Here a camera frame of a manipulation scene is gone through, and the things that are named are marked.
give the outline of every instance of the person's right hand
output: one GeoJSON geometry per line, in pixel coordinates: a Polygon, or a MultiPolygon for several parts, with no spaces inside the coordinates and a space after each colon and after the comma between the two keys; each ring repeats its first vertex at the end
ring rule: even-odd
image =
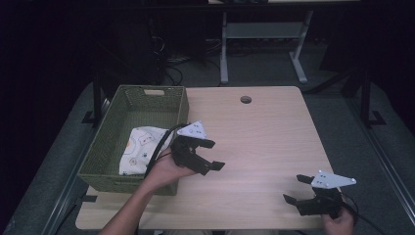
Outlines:
{"type": "Polygon", "coordinates": [[[339,217],[333,219],[328,214],[321,214],[323,219],[324,231],[327,235],[352,235],[353,234],[353,215],[345,208],[339,211],[339,217]]]}

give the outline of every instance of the light wood tabletop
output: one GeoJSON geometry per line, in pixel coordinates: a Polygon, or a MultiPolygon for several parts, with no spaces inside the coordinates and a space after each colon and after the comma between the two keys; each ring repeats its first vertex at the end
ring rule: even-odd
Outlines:
{"type": "MultiPolygon", "coordinates": [[[[297,174],[333,172],[307,106],[296,87],[187,88],[189,122],[201,120],[212,149],[196,153],[225,162],[221,171],[182,178],[176,196],[154,196],[141,229],[312,229],[319,215],[300,216],[283,194],[311,199],[297,174]],[[249,96],[249,104],[241,97],[249,96]]],[[[101,229],[128,199],[91,187],[76,220],[80,229],[101,229]]]]}

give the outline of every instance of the forearm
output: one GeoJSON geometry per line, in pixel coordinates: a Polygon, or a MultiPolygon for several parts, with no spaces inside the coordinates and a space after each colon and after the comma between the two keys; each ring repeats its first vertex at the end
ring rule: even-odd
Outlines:
{"type": "Polygon", "coordinates": [[[153,193],[154,190],[145,184],[138,187],[118,213],[101,230],[100,234],[134,234],[153,193]]]}

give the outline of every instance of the person's left hand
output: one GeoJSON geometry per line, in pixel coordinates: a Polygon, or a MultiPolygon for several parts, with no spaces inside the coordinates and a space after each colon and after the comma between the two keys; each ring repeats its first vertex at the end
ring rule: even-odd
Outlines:
{"type": "Polygon", "coordinates": [[[152,190],[168,185],[181,177],[196,174],[195,171],[188,167],[177,166],[170,152],[170,148],[167,148],[160,153],[160,156],[163,157],[156,161],[156,164],[143,181],[143,184],[146,183],[152,190]]]}

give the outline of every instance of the white metal table leg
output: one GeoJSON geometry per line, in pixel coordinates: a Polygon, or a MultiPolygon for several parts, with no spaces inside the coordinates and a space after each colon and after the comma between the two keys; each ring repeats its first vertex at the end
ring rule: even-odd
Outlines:
{"type": "Polygon", "coordinates": [[[313,14],[312,11],[307,12],[305,16],[305,20],[300,30],[299,45],[297,46],[294,52],[290,52],[290,59],[293,63],[294,69],[296,70],[297,77],[299,78],[299,81],[301,83],[307,83],[307,78],[305,77],[299,57],[300,57],[300,52],[301,52],[305,37],[307,36],[308,26],[310,25],[312,14],[313,14]]]}
{"type": "Polygon", "coordinates": [[[228,63],[226,61],[226,12],[223,13],[222,54],[220,55],[220,83],[228,83],[228,63]]]}

